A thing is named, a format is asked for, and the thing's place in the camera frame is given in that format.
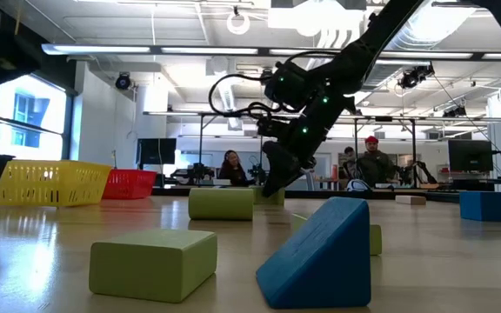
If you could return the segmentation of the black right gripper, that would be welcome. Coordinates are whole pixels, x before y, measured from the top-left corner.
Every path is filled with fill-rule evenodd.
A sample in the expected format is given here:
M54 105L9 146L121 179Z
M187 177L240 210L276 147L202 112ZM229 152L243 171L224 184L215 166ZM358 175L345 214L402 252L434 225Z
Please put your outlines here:
M314 154L346 109L346 96L328 93L313 97L299 117L292 118L288 123L274 117L258 120L258 134L276 138L276 141L267 141L263 145L270 164L263 196L273 196L301 177L303 169L316 165Z

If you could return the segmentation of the green wooden cylinder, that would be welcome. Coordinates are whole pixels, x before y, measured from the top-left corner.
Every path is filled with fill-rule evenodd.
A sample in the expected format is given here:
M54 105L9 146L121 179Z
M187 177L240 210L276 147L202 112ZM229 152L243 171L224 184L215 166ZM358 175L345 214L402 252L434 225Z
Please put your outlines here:
M193 220L251 221L254 191L251 189L195 188L190 190L189 217Z

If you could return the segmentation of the blue wooden triangle prism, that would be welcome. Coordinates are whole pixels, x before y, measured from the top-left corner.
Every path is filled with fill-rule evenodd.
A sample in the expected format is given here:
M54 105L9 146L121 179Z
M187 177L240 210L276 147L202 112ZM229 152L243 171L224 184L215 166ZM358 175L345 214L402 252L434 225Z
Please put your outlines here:
M371 301L370 212L331 197L256 272L273 309L364 307Z

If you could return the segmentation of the green wooden block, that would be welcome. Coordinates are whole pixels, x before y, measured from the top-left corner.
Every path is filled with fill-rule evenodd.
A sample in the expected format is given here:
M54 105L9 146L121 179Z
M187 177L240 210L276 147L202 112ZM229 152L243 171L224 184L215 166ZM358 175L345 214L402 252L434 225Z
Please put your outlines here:
M302 213L292 213L291 214L291 233L296 233L301 229L304 224L308 221L310 215L305 215ZM379 256L382 253L383 241L382 241L382 229L378 224L370 225L370 255Z

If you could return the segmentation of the large green rectangular block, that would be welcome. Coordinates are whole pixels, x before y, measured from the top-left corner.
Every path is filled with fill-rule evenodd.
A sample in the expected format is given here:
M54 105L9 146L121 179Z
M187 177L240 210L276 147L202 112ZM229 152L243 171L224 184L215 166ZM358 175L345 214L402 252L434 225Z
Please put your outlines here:
M217 235L154 229L94 242L89 289L94 294L181 303L217 269Z

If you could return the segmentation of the blue wooden cube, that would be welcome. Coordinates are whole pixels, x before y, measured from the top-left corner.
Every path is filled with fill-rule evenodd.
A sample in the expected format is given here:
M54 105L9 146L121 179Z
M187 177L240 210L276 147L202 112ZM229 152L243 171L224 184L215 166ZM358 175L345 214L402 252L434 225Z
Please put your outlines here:
M501 222L501 192L462 191L459 204L462 219Z

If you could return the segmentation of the person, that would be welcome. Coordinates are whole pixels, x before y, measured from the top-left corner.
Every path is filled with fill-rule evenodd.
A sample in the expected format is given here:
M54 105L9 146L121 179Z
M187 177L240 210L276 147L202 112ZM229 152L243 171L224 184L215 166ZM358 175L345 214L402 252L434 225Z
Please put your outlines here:
M348 178L354 179L357 177L355 150L351 146L348 146L344 149L344 155L344 171L346 172Z
M249 185L249 180L245 175L236 151L227 150L225 152L218 178L229 180L231 185L237 187Z
M378 144L374 136L367 137L364 140L365 152L357 160L363 180L371 187L377 183L393 182L396 175L394 163L378 148Z

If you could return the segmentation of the white and black ball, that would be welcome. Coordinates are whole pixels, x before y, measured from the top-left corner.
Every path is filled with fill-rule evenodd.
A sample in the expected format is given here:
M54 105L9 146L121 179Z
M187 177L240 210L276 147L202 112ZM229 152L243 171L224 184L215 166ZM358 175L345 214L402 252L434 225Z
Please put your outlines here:
M371 187L361 179L351 179L346 185L346 190L349 192L367 192L371 191Z

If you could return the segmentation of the black computer monitor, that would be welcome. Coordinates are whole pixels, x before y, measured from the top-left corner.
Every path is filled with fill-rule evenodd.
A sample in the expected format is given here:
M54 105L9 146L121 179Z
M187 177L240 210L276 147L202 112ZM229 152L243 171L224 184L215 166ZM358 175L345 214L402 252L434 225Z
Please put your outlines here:
M174 164L177 140L175 138L143 138L137 142L139 164Z
M450 171L489 172L493 170L491 142L450 140L447 143Z

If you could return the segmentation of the long ceiling light bar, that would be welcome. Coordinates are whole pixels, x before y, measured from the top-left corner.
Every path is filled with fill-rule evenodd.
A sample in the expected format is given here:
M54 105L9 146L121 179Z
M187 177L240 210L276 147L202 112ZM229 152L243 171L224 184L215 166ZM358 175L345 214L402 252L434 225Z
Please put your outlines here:
M222 46L143 46L143 45L95 45L95 44L53 44L43 43L42 50L51 56L73 55L172 55L172 56L235 56L235 57L289 57L304 53L307 49L266 47L222 47ZM471 60L500 62L501 52L485 51L414 51L385 50L381 59L418 60Z

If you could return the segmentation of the yellow plastic basket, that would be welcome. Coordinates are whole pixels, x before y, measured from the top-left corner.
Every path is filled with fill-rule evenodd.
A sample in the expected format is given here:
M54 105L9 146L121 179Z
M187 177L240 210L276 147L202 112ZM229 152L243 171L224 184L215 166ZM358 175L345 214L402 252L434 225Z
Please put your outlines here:
M0 179L0 205L68 207L99 203L111 167L79 161L12 160Z

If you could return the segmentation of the large window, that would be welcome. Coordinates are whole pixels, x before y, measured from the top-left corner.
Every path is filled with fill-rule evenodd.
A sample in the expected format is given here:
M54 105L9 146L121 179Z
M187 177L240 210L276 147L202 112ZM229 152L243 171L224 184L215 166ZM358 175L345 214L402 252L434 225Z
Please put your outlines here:
M0 84L0 154L60 160L70 142L71 95L30 75Z

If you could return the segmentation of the black metal station frame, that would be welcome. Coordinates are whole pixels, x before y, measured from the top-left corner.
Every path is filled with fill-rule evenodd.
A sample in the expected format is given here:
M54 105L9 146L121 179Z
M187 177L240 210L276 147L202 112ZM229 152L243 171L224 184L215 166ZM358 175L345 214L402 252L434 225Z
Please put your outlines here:
M198 135L198 162L202 163L202 151L203 151L203 139L204 139L204 129L213 122L217 117L222 117L223 115L214 112L199 112L200 124L199 124L199 135ZM263 157L259 158L259 163L262 164Z
M395 169L396 169L396 175L395 175L395 180L393 182L391 182L391 183L398 183L398 173L397 173L397 160L398 160L398 156L399 155L405 155L405 154L411 154L413 157L416 157L417 153L414 152L414 149L416 149L416 147L412 143L411 143L410 147L407 147L404 143L403 144L401 144L401 143L400 144L397 144L397 143L394 144L394 143L392 143L391 144L391 151L388 152L388 151L384 150L384 146L380 146L380 144L381 144L380 143L380 139L379 139L379 137L376 137L376 132L373 132L371 135L369 135L369 137L370 136L374 136L375 138L378 139L378 141L379 141L378 148L383 153L387 154L389 156L390 160L394 163ZM360 169L358 167L357 167L357 177L356 178L363 180L363 176L362 176L362 174L360 172Z

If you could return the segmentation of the black table frame rail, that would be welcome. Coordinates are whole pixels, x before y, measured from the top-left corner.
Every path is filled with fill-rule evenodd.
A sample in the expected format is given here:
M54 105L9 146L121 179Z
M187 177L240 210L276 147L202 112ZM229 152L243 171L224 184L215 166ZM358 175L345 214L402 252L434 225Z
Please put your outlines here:
M159 189L154 188L152 196L188 196L189 188L182 189ZM395 196L423 196L427 201L440 203L459 203L460 192L453 191L430 191L430 190L374 190L374 191L335 191L335 190L287 190L284 198L287 199L327 199L332 196L343 196L352 198L363 198L367 200L395 200Z

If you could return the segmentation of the silver ventilation duct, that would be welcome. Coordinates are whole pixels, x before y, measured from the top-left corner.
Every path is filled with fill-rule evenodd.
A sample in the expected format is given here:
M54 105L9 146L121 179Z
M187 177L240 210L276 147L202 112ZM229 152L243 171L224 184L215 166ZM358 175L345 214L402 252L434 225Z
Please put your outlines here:
M452 8L433 6L434 2L458 0L424 0L404 26L388 42L384 50L411 52L433 50L439 43L454 33L475 11L475 8ZM383 60L377 62L365 79L363 88L374 90L400 71L410 71L417 67L427 67L431 62L420 59Z

